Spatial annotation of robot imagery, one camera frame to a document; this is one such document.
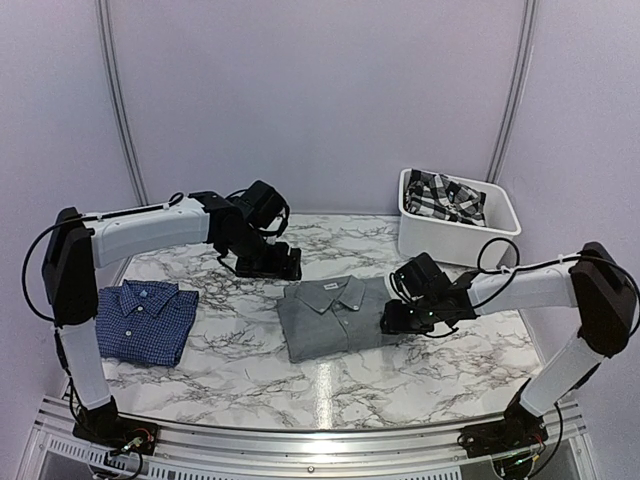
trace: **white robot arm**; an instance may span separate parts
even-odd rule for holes
[[[144,431],[148,439],[137,445],[137,450],[146,454],[153,452],[152,439],[157,436],[157,425],[119,416],[109,391],[95,332],[95,269],[142,252],[210,243],[220,253],[220,263],[237,276],[298,280],[300,249],[270,241],[282,234],[288,217],[285,200],[261,181],[227,198],[196,192],[188,197],[179,194],[166,204],[120,212],[81,215],[75,208],[60,212],[56,224],[29,249],[23,266],[23,290],[34,312],[54,322],[58,357],[70,377],[72,396],[81,404],[79,415],[72,409],[76,416],[74,435],[121,451]],[[277,230],[264,230],[272,224],[279,225]],[[49,231],[42,276],[53,318],[35,309],[25,281],[33,249]],[[222,261],[229,251],[238,257],[235,269]]]
[[[277,231],[266,231],[284,211]],[[149,439],[138,445],[153,453],[157,425],[118,415],[102,371],[94,317],[98,294],[95,268],[142,252],[173,245],[211,243],[229,251],[243,277],[301,277],[300,250],[268,240],[287,227],[289,207],[269,185],[254,183],[241,196],[214,192],[179,196],[162,205],[133,211],[80,215],[75,208],[60,212],[42,266],[49,303],[53,307],[56,346],[63,368],[73,379],[72,394],[82,407],[74,435],[122,449],[144,429]],[[26,265],[37,241],[29,249]],[[632,328],[638,288],[602,245],[589,243],[575,255],[538,265],[497,271],[467,272],[454,282],[423,253],[391,274],[400,300],[385,307],[381,329],[387,334],[430,336],[434,325],[452,331],[461,320],[491,313],[535,307],[577,307],[581,326],[567,345],[526,383],[504,412],[504,420],[466,427],[460,445],[470,457],[502,453],[546,440],[542,415],[568,391],[582,385],[605,359],[621,352],[637,329]]]
[[[469,457],[499,454],[546,440],[542,416],[583,385],[605,358],[635,333],[638,286],[599,243],[573,255],[530,266],[478,269],[454,282],[423,253],[391,274],[400,300],[385,307],[382,331],[430,336],[436,323],[452,330],[460,320],[514,309],[578,308],[581,325],[567,344],[512,399],[504,420],[465,427],[459,443]]]

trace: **plaid shirt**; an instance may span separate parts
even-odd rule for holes
[[[100,290],[96,334],[100,355],[175,367],[193,326],[198,292],[163,282],[125,280]]]
[[[486,193],[455,182],[446,175],[411,170],[405,208],[416,215],[486,227],[486,198]]]

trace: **black cable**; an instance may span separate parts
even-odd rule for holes
[[[237,196],[240,193],[244,193],[246,192],[247,189],[246,188],[241,188],[240,190],[236,190],[233,193],[230,193],[229,195],[227,195],[226,197],[224,197],[225,200],[231,200],[233,197]]]
[[[224,258],[224,257],[223,257],[222,255],[220,255],[218,258],[216,258],[216,260],[218,260],[218,263],[219,263],[220,265],[222,265],[224,268],[226,268],[227,270],[229,270],[229,271],[230,271],[231,273],[233,273],[234,275],[237,275],[237,273],[236,273],[235,269],[234,269],[231,265],[229,265],[228,263],[226,263],[226,262],[223,260],[223,258]]]
[[[286,203],[284,204],[283,208],[284,208],[284,216],[282,217],[282,222],[280,223],[280,226],[278,227],[278,230],[269,231],[269,230],[262,230],[261,228],[256,228],[256,230],[258,231],[258,233],[261,236],[263,236],[263,237],[279,237],[280,235],[282,235],[284,233],[284,231],[289,226],[289,216],[291,215],[291,208]]]
[[[82,423],[82,421],[80,420],[80,417],[78,416],[78,414],[76,413],[75,409],[73,408],[73,399],[75,397],[76,401],[78,402],[78,405],[80,405],[81,408],[84,408],[82,405],[82,402],[80,401],[80,396],[78,395],[78,392],[76,390],[75,385],[73,384],[73,378],[71,378],[69,372],[67,372],[67,374],[69,375],[69,411],[71,412],[71,416],[73,417],[74,421],[76,422],[76,425],[78,425],[82,430],[85,431],[85,433],[88,433],[91,436],[95,436],[95,434],[93,432],[91,432],[87,427],[84,426],[84,424]],[[101,439],[104,442],[126,442],[125,438],[122,439]],[[137,478],[140,475],[140,472],[142,472],[142,467],[144,465],[144,460],[142,458],[142,454],[136,450],[132,450],[135,453],[138,454],[138,456],[140,457],[140,463],[138,465],[138,470],[136,470],[136,472],[128,477],[121,477],[120,474],[112,474],[111,472],[109,472],[108,476],[105,476],[103,473],[97,473],[94,472],[91,469],[91,466],[89,466],[89,470],[91,470],[91,473],[93,475],[97,475],[99,478],[103,478],[103,479],[109,479],[109,480],[134,480],[135,478]]]
[[[132,452],[138,454],[138,468],[133,474],[129,475],[128,477],[122,477],[121,474],[114,474],[113,472],[108,472],[108,474],[94,472],[91,466],[89,466],[89,470],[94,476],[97,476],[101,480],[135,480],[140,476],[140,473],[142,473],[142,468],[144,467],[144,458],[142,457],[142,453],[140,453],[139,451],[132,450]]]
[[[496,237],[496,238],[492,238],[487,243],[485,243],[482,246],[482,248],[480,249],[480,252],[478,253],[478,258],[476,260],[476,266],[477,266],[478,271],[480,273],[484,273],[486,275],[494,275],[494,274],[502,273],[501,270],[496,270],[495,272],[490,272],[490,271],[485,270],[484,268],[482,268],[482,265],[481,265],[482,257],[484,256],[484,252],[487,251],[487,248],[490,245],[492,245],[492,244],[494,244],[496,242],[505,242],[505,243],[508,243],[509,245],[511,245],[513,247],[513,249],[515,250],[515,252],[516,252],[516,265],[515,266],[518,267],[520,265],[520,249],[513,242],[513,240],[511,240],[509,238],[505,238],[505,237]],[[478,303],[476,305],[472,305],[470,308],[472,310],[475,310],[476,308],[480,308],[480,307],[485,306],[491,300],[495,299],[498,295],[500,295],[502,292],[504,292],[509,285],[511,285],[511,282],[513,282],[513,280],[515,280],[515,278],[516,278],[516,273],[517,273],[517,270],[513,270],[511,272],[511,276],[509,276],[508,280],[498,290],[493,292],[493,294],[489,295],[487,298],[482,300],[480,303]]]
[[[408,303],[411,306],[415,306],[415,302],[411,299],[409,294],[404,291],[404,288],[402,289],[402,291],[400,290],[400,287],[404,287],[404,284],[396,278],[395,272],[391,272],[389,274],[389,284],[391,285],[391,289],[393,290],[393,292],[398,296],[398,298],[400,298],[400,300],[402,300],[404,303]]]
[[[182,192],[177,192],[174,193],[173,195],[171,195],[171,198],[169,199],[169,206],[173,207],[175,205],[177,205],[178,203],[180,203],[182,200],[184,199],[184,194]],[[163,204],[159,204],[159,205],[152,205],[149,207],[142,207],[142,208],[133,208],[133,209],[129,209],[129,210],[122,210],[122,211],[118,211],[118,212],[112,212],[112,213],[107,213],[105,215],[102,215],[102,219],[110,219],[110,218],[117,218],[117,217],[123,217],[126,215],[134,215],[136,213],[145,213],[145,212],[151,212],[151,211],[155,211],[155,210],[161,210],[164,208]],[[53,317],[50,317],[49,315],[45,315],[44,313],[42,313],[40,310],[38,310],[36,308],[36,306],[34,305],[33,301],[31,300],[31,296],[29,295],[29,290],[27,288],[27,270],[29,267],[29,261],[31,260],[31,256],[33,255],[34,250],[36,249],[36,247],[38,246],[38,244],[42,241],[42,239],[44,237],[46,237],[49,233],[53,232],[54,230],[63,227],[65,225],[70,225],[72,223],[76,223],[76,222],[92,222],[98,220],[98,216],[96,215],[91,215],[91,216],[78,216],[76,218],[70,218],[67,220],[64,220],[62,222],[53,224],[51,226],[49,226],[48,228],[46,228],[45,230],[43,230],[40,235],[38,235],[36,237],[36,239],[31,243],[31,245],[29,246],[29,248],[27,249],[27,253],[24,257],[24,261],[22,262],[22,272],[21,272],[21,283],[22,283],[22,295],[24,296],[25,301],[27,302],[27,305],[29,306],[29,308],[31,309],[31,311],[34,313],[34,315],[36,315],[37,317],[46,320],[48,322],[53,322],[55,321],[53,319]]]
[[[493,273],[482,268],[481,263],[482,263],[482,257],[484,256],[484,252],[487,250],[487,248],[489,248],[489,246],[493,245],[496,242],[505,242],[511,245],[516,252],[516,267],[520,265],[520,249],[514,243],[514,241],[506,237],[496,237],[496,238],[492,238],[487,243],[485,243],[480,249],[480,252],[478,253],[478,258],[476,259],[476,267],[480,273],[486,273],[488,275],[491,275]]]
[[[454,333],[456,333],[458,330],[460,330],[459,328],[451,328],[450,331],[448,331],[447,333],[443,333],[442,335],[430,335],[428,333],[423,333],[422,335],[424,335],[427,338],[447,338],[450,337],[451,335],[453,335]]]
[[[547,465],[549,465],[549,462],[551,462],[555,454],[558,453],[558,450],[560,449],[560,443],[562,443],[562,434],[564,433],[564,419],[562,418],[562,412],[560,411],[560,406],[558,406],[558,402],[554,403],[554,406],[556,407],[556,411],[558,412],[558,417],[560,417],[560,434],[558,435],[558,442],[556,443],[555,447],[553,447],[553,451],[551,452],[549,457],[545,460],[545,462],[540,466],[538,470],[536,470],[534,473],[529,475],[529,478],[534,478],[538,476],[538,474],[540,474],[540,472],[544,470],[544,468]]]

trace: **blue checkered shirt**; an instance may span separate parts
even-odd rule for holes
[[[198,306],[198,292],[163,282],[125,280],[100,290],[96,334],[100,355],[131,363],[180,363]]]

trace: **clothes in bin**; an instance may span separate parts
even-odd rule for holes
[[[389,300],[383,277],[347,276],[285,287],[277,309],[289,359],[297,363],[398,343],[402,335],[385,335],[380,328]]]
[[[486,197],[446,175],[414,169],[405,190],[405,209],[415,215],[486,227]]]

